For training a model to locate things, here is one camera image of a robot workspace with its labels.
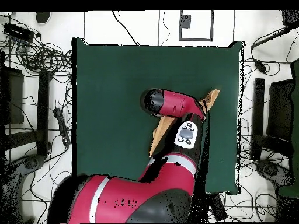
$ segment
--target green table surface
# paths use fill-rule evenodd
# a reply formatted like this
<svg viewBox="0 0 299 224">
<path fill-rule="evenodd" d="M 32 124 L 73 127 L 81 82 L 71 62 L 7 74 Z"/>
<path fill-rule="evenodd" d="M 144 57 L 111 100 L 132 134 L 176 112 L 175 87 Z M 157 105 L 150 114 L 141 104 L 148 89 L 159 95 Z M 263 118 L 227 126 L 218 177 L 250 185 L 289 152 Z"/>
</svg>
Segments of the green table surface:
<svg viewBox="0 0 299 224">
<path fill-rule="evenodd" d="M 212 109 L 206 191 L 238 193 L 237 122 L 240 54 L 230 48 L 85 45 L 77 39 L 77 174 L 138 179 L 149 161 L 159 119 L 140 107 L 148 88 L 202 99 Z"/>
</svg>

